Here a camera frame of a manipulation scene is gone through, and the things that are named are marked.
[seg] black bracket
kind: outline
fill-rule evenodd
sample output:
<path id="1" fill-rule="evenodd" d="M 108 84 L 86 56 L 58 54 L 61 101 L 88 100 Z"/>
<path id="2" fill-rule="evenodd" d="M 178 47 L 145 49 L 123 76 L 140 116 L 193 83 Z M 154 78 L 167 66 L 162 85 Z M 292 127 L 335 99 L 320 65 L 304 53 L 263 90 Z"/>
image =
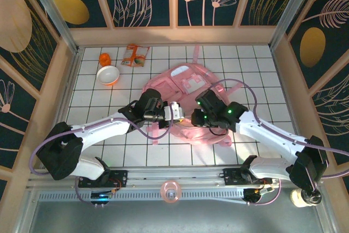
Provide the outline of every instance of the black bracket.
<path id="1" fill-rule="evenodd" d="M 110 170 L 109 177 L 105 183 L 101 184 L 98 180 L 90 180 L 81 177 L 78 183 L 79 188 L 124 188 L 127 183 L 127 170 Z"/>
<path id="2" fill-rule="evenodd" d="M 220 177 L 224 178 L 224 183 L 226 186 L 264 185 L 273 183 L 273 180 L 271 178 L 254 178 L 252 181 L 248 181 L 243 178 L 242 170 L 240 167 L 223 169 L 223 173 L 220 174 Z"/>

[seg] orange packet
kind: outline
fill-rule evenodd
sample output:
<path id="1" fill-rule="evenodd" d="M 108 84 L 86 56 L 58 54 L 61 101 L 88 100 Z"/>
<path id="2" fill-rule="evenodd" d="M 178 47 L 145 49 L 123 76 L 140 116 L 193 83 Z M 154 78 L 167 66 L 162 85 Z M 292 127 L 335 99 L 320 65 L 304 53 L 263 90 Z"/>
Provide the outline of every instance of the orange packet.
<path id="1" fill-rule="evenodd" d="M 121 65 L 128 65 L 129 67 L 144 67 L 148 51 L 149 46 L 145 47 L 135 44 L 128 45 Z"/>

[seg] pink transparent disc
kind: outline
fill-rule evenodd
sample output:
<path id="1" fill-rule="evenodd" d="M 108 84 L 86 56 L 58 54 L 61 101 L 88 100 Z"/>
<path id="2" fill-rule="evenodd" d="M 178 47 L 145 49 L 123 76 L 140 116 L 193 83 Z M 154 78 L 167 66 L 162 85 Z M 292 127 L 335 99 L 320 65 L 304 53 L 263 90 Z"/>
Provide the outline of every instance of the pink transparent disc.
<path id="1" fill-rule="evenodd" d="M 166 181 L 161 186 L 160 194 L 167 203 L 175 203 L 182 195 L 182 189 L 176 181 Z"/>

